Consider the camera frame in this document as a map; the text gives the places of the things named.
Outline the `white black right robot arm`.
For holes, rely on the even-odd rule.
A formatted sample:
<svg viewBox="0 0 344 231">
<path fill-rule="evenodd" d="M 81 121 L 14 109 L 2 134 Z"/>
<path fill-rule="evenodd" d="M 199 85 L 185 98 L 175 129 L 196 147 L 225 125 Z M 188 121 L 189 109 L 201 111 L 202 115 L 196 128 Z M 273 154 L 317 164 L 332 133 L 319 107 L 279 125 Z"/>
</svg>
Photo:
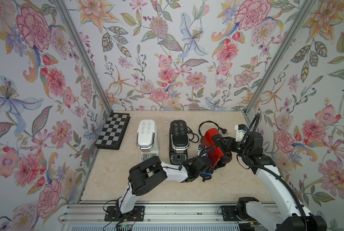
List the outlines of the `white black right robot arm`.
<svg viewBox="0 0 344 231">
<path fill-rule="evenodd" d="M 274 199 L 280 214 L 267 209 L 254 197 L 239 198 L 235 213 L 238 219 L 256 220 L 268 231 L 325 231 L 326 221 L 314 215 L 296 196 L 278 172 L 274 161 L 263 154 L 263 138 L 257 132 L 246 133 L 239 141 L 222 138 L 223 152 L 236 153 L 262 181 Z"/>
</svg>

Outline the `red coffee machine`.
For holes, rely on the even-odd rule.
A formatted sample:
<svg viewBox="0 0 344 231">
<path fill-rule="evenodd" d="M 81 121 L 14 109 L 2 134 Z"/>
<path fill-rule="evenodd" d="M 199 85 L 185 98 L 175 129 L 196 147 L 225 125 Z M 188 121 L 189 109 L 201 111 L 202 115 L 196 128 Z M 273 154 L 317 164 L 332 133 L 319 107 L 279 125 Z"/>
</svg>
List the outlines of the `red coffee machine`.
<svg viewBox="0 0 344 231">
<path fill-rule="evenodd" d="M 213 168 L 224 167 L 232 160 L 232 154 L 226 148 L 223 136 L 216 128 L 206 131 L 201 144 L 206 147 L 213 147 L 212 150 L 207 152 L 207 157 Z"/>
</svg>

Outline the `aluminium frame post right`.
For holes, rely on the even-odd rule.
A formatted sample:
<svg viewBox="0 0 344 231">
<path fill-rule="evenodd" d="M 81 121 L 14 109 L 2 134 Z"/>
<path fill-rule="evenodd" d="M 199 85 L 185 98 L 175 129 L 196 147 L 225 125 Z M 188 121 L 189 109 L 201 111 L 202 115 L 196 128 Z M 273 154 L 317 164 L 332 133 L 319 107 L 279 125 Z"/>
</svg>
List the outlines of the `aluminium frame post right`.
<svg viewBox="0 0 344 231">
<path fill-rule="evenodd" d="M 252 111 L 254 111 L 255 104 L 257 103 L 263 89 L 266 87 L 267 82 L 271 78 L 272 74 L 276 70 L 277 66 L 280 64 L 282 58 L 285 56 L 287 50 L 290 48 L 297 32 L 301 29 L 303 22 L 310 13 L 312 7 L 314 6 L 313 1 L 303 1 L 298 13 L 296 14 L 293 23 L 291 24 L 288 35 L 285 36 L 284 41 L 279 46 L 279 49 L 273 56 L 272 62 L 269 64 L 268 69 L 265 71 L 264 76 L 259 83 L 256 91 L 253 94 L 251 101 L 249 102 L 246 109 L 243 111 L 245 116 L 248 116 Z"/>
</svg>

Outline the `aluminium frame post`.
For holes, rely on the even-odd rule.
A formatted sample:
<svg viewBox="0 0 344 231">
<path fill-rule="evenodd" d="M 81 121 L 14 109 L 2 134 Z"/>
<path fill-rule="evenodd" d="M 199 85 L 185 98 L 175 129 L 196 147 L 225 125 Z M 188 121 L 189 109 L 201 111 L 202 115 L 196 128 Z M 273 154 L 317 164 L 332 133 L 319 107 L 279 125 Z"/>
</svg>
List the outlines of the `aluminium frame post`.
<svg viewBox="0 0 344 231">
<path fill-rule="evenodd" d="M 245 116 L 248 116 L 252 111 L 254 111 L 255 104 L 257 103 L 263 89 L 266 87 L 267 82 L 271 78 L 272 74 L 276 70 L 277 66 L 280 64 L 282 58 L 285 56 L 287 50 L 290 48 L 297 32 L 301 29 L 303 22 L 310 13 L 312 7 L 314 6 L 313 1 L 303 1 L 298 13 L 296 14 L 293 23 L 291 24 L 288 35 L 285 36 L 284 41 L 279 46 L 279 49 L 273 56 L 272 62 L 269 64 L 268 69 L 265 71 L 264 76 L 259 83 L 256 91 L 253 94 L 251 101 L 249 102 L 246 109 L 243 111 Z"/>
<path fill-rule="evenodd" d="M 93 81 L 93 84 L 96 90 L 99 93 L 100 100 L 105 108 L 105 110 L 110 114 L 113 112 L 112 107 L 110 106 L 108 99 L 106 97 L 105 91 L 102 88 L 101 82 L 98 78 L 96 70 L 91 62 L 90 57 L 87 55 L 86 48 L 81 40 L 80 34 L 71 18 L 69 13 L 69 9 L 67 8 L 65 1 L 62 0 L 54 0 L 54 5 L 61 16 L 64 25 L 69 30 L 69 35 L 72 38 L 76 49 L 78 50 L 79 57 L 81 58 L 83 65 L 85 66 L 86 70 L 88 71 L 90 78 Z"/>
</svg>

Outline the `aluminium frame post left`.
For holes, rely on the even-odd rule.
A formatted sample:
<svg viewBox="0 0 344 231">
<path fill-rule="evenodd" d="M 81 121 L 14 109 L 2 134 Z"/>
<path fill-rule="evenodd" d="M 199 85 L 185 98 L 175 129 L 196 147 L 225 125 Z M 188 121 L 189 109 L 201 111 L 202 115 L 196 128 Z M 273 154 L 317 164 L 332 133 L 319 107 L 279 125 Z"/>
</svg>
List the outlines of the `aluminium frame post left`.
<svg viewBox="0 0 344 231">
<path fill-rule="evenodd" d="M 101 82 L 98 78 L 96 70 L 91 62 L 90 57 L 87 55 L 86 48 L 81 40 L 80 34 L 71 18 L 69 13 L 69 9 L 67 8 L 65 1 L 62 0 L 54 0 L 54 5 L 61 16 L 64 25 L 69 30 L 69 35 L 72 38 L 76 49 L 78 50 L 79 57 L 81 58 L 83 65 L 85 66 L 86 70 L 88 71 L 90 78 L 93 81 L 93 84 L 96 90 L 99 93 L 100 100 L 105 108 L 105 110 L 110 114 L 113 112 L 112 107 L 110 106 L 108 99 L 106 97 L 105 91 L 102 88 Z"/>
</svg>

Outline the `black white chessboard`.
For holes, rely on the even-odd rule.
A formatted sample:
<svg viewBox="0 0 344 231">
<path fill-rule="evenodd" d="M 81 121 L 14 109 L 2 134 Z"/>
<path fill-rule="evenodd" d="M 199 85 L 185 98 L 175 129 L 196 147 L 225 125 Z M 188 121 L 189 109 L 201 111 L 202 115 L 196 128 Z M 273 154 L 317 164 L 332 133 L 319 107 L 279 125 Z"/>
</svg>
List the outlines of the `black white chessboard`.
<svg viewBox="0 0 344 231">
<path fill-rule="evenodd" d="M 126 133 L 130 114 L 111 113 L 96 141 L 98 149 L 119 150 Z"/>
</svg>

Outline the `black coffee machine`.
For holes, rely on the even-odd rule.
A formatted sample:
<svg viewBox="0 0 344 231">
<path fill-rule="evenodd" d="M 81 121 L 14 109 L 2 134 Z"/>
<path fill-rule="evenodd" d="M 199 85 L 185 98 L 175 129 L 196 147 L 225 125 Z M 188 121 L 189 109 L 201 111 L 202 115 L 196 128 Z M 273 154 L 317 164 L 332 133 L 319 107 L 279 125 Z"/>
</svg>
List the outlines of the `black coffee machine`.
<svg viewBox="0 0 344 231">
<path fill-rule="evenodd" d="M 173 120 L 169 129 L 169 158 L 172 165 L 178 165 L 188 159 L 189 138 L 184 120 Z"/>
</svg>

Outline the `blue microfiber cloth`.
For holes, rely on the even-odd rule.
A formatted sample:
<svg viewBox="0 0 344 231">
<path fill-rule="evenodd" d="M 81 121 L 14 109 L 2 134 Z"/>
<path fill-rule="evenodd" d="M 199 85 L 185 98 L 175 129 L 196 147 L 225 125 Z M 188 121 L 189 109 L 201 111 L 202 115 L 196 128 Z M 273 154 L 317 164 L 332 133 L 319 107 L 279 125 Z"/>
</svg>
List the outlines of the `blue microfiber cloth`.
<svg viewBox="0 0 344 231">
<path fill-rule="evenodd" d="M 201 157 L 201 161 L 203 163 L 203 167 L 200 175 L 201 177 L 209 180 L 211 179 L 211 176 L 214 172 L 214 170 L 212 169 L 211 161 L 207 155 L 203 155 Z"/>
</svg>

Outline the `white coffee machine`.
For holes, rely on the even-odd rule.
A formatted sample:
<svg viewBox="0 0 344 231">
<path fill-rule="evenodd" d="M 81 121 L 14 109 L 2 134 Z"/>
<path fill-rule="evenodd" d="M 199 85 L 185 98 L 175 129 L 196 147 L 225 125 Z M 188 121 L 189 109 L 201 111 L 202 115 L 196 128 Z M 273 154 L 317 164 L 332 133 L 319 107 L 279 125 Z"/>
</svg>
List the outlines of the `white coffee machine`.
<svg viewBox="0 0 344 231">
<path fill-rule="evenodd" d="M 136 136 L 136 147 L 141 152 L 141 162 L 159 156 L 158 131 L 154 120 L 144 119 L 140 121 Z"/>
</svg>

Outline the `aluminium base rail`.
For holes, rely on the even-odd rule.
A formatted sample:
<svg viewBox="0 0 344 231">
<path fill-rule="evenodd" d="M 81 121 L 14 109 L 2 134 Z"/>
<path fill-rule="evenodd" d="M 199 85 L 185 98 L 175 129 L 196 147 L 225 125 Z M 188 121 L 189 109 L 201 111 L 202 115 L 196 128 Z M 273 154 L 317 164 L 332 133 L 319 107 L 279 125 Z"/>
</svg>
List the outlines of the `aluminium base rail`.
<svg viewBox="0 0 344 231">
<path fill-rule="evenodd" d="M 131 214 L 128 221 L 114 219 L 105 209 L 111 203 L 97 201 L 67 206 L 59 217 L 61 231 L 264 231 L 252 219 L 241 221 L 234 213 L 235 203 L 141 202 L 142 212 Z"/>
</svg>

